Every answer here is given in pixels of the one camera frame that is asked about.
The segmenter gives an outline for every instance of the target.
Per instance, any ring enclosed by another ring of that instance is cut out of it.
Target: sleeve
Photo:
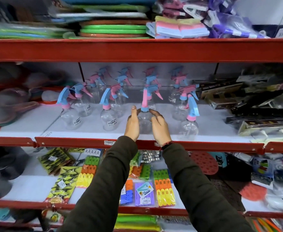
[[[121,189],[128,178],[130,160],[137,151],[131,138],[118,138],[59,232],[113,231]]]
[[[175,187],[198,232],[252,232],[249,223],[215,189],[180,144],[163,151]]]

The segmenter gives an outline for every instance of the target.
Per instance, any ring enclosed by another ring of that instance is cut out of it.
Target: bracelet
[[[164,143],[163,145],[160,146],[161,147],[160,151],[164,151],[172,143],[174,143],[174,141],[169,141],[169,142]]]

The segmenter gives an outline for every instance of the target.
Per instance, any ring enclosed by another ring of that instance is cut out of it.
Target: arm
[[[151,118],[155,140],[164,145],[171,141],[168,125],[154,110]],[[199,166],[180,144],[172,143],[163,151],[175,187],[198,232],[252,232],[248,222],[215,189]]]
[[[124,136],[107,151],[90,186],[76,203],[59,232],[110,232],[118,216],[121,189],[130,170],[130,161],[138,149],[138,110],[132,108]]]

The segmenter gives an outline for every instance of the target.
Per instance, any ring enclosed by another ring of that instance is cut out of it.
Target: red round mat
[[[108,33],[79,33],[80,36],[84,37],[145,37],[148,34],[108,34]]]
[[[217,161],[205,151],[192,151],[191,159],[201,168],[203,174],[214,175],[219,170]]]
[[[102,19],[102,20],[89,20],[79,22],[80,26],[85,25],[101,25],[101,24],[128,24],[128,25],[146,25],[151,22],[150,20],[131,20],[131,19]]]
[[[245,199],[251,201],[259,201],[265,198],[267,194],[267,188],[258,186],[250,182],[239,192],[239,194]]]

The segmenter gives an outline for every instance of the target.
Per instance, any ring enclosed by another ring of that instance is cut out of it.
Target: person's right hand
[[[149,112],[155,116],[151,118],[151,123],[153,136],[157,143],[162,146],[164,143],[170,142],[171,137],[168,130],[168,124],[163,116],[159,112],[152,109],[149,109]]]

